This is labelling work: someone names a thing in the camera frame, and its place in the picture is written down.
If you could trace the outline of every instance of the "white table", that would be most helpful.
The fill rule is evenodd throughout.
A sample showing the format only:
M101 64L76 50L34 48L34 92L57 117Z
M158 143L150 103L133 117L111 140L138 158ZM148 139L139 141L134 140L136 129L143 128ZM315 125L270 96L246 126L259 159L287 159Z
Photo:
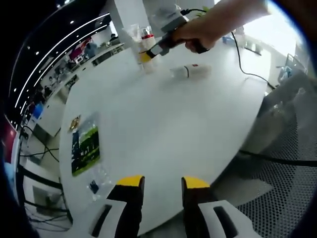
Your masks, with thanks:
M240 50L245 71L268 77L270 55ZM98 65L70 92L60 135L60 174L74 219L93 201L87 185L93 170L71 174L71 121L99 114L101 161L113 183L145 176L139 234L182 210L181 178L213 183L246 139L266 83L242 74L236 49L218 42L202 55L178 46L161 58L166 68L143 75L124 50ZM167 68L209 63L201 80L171 78Z

